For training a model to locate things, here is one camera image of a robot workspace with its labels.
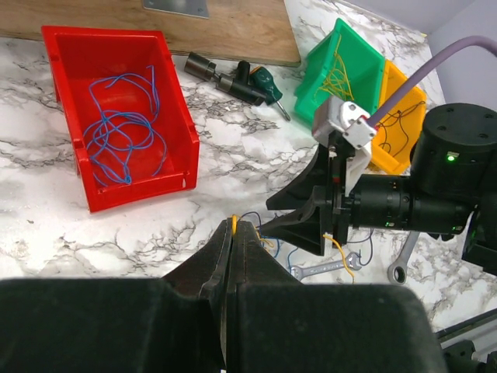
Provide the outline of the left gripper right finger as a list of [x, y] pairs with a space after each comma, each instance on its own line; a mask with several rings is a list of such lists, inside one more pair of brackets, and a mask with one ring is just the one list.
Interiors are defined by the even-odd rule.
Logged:
[[230, 372], [298, 370], [302, 290], [262, 248], [252, 223], [235, 223], [227, 286]]

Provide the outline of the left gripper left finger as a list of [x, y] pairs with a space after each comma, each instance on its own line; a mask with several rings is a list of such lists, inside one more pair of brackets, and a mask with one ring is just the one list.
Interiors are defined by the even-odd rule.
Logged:
[[172, 287], [168, 352], [178, 372], [226, 368], [226, 291], [233, 234], [222, 221], [208, 242], [164, 279]]

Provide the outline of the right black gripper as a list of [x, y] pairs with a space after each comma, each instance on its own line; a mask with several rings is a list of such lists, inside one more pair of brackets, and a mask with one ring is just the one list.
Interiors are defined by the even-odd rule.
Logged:
[[262, 235], [324, 256], [320, 208], [303, 206], [314, 187], [326, 184], [328, 173], [325, 230], [338, 241], [347, 239], [350, 226], [439, 235], [464, 230], [474, 209], [474, 188], [459, 178], [471, 168], [473, 146], [460, 136], [423, 131], [412, 152], [410, 176], [361, 176], [348, 197], [345, 163], [354, 151], [339, 135], [329, 140], [338, 156], [328, 163], [328, 149], [317, 147], [306, 168], [266, 201], [269, 211], [297, 210], [263, 224]]

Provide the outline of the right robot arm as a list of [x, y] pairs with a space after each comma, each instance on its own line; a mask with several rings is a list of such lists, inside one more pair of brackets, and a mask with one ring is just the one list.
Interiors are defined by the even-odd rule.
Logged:
[[350, 228], [465, 233], [463, 260], [496, 272], [496, 114], [453, 103], [430, 110], [411, 151], [408, 176], [363, 174], [351, 189], [346, 168], [359, 157], [345, 134], [326, 126], [305, 170], [266, 202], [281, 216], [263, 235], [322, 255], [325, 234], [346, 244]]

